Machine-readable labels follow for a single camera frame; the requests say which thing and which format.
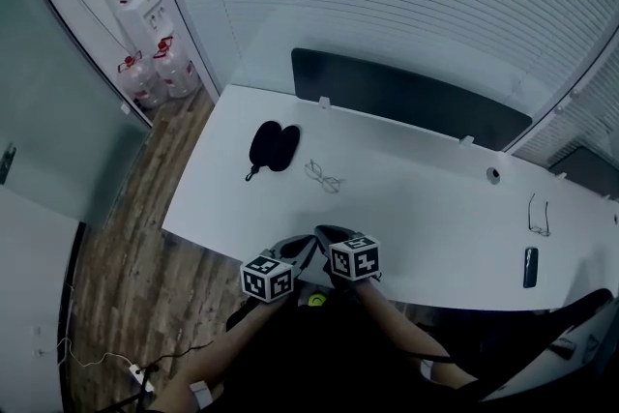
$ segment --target white cube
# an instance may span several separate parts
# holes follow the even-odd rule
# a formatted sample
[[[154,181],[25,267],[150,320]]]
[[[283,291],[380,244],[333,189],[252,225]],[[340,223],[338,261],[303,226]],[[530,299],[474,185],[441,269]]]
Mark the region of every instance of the white cube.
[[[260,255],[241,265],[241,287],[245,294],[271,303],[293,291],[292,265]]]
[[[369,236],[329,245],[331,270],[348,280],[371,277],[380,272],[378,241]]]

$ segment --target black desk divider panel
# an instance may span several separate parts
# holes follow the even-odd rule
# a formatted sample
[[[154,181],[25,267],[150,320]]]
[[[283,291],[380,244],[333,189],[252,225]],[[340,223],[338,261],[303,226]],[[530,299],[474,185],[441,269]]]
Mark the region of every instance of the black desk divider panel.
[[[619,197],[619,170],[602,157],[580,146],[550,169],[553,174],[567,174],[567,179],[587,190],[611,199]]]
[[[292,50],[295,93],[503,150],[531,124],[506,105],[431,77],[327,52]]]

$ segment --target door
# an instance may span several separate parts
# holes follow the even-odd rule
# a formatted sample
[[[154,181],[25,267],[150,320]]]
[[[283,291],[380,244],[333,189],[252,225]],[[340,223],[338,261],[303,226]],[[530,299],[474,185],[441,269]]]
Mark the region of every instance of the door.
[[[65,216],[103,224],[148,125],[48,0],[0,0],[0,27],[0,183]]]

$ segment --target eyeglasses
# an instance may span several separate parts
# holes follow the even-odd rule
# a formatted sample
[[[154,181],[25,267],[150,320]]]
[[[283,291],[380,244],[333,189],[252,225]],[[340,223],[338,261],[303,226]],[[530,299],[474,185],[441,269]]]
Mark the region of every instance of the eyeglasses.
[[[550,236],[550,228],[548,227],[548,202],[545,203],[545,208],[544,208],[544,215],[545,215],[545,230],[544,230],[541,227],[537,227],[536,225],[531,226],[531,203],[533,202],[533,198],[535,198],[534,193],[533,193],[533,196],[531,196],[531,199],[529,200],[529,230],[531,232],[535,232],[536,234],[539,234],[540,236],[544,236],[545,238],[547,238],[548,236]]]
[[[339,185],[344,182],[343,179],[336,179],[331,176],[323,176],[322,168],[313,160],[306,163],[306,174],[314,181],[318,181],[325,192],[339,192]]]

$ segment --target yellow object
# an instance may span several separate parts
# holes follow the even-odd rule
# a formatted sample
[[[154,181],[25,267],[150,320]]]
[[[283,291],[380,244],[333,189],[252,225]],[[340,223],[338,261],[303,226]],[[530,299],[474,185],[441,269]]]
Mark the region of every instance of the yellow object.
[[[322,293],[315,293],[309,296],[308,306],[322,307],[327,301],[327,297]]]

